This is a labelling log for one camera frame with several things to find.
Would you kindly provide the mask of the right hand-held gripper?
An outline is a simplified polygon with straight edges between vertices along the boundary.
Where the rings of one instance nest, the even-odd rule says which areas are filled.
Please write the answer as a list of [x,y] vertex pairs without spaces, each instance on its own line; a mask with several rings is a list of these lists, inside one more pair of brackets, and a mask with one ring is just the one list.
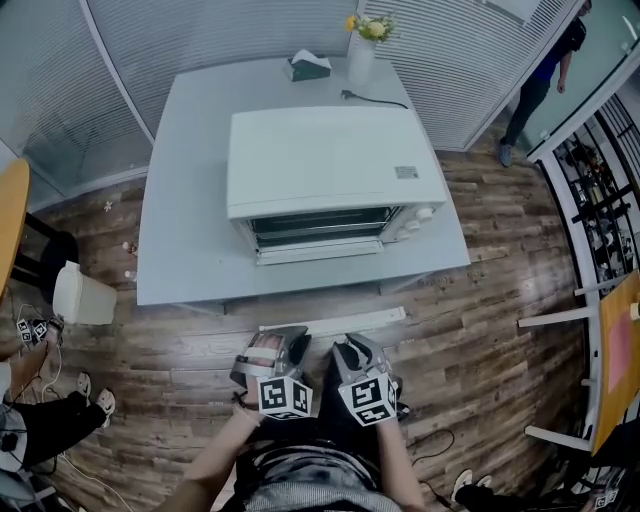
[[359,333],[345,337],[347,343],[335,343],[331,353],[347,410],[363,427],[396,418],[398,386],[386,373],[390,363],[383,349]]

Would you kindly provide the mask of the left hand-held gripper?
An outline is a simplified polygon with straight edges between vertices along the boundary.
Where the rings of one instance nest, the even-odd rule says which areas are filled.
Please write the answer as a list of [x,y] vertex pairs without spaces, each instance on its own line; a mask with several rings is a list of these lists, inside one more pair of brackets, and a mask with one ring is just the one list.
[[231,371],[230,378],[246,391],[247,378],[255,379],[257,402],[247,403],[243,395],[236,398],[246,410],[275,420],[308,418],[311,415],[313,390],[290,375],[278,373],[283,357],[289,366],[299,367],[309,349],[312,336],[308,327],[291,326],[283,330],[257,332]]

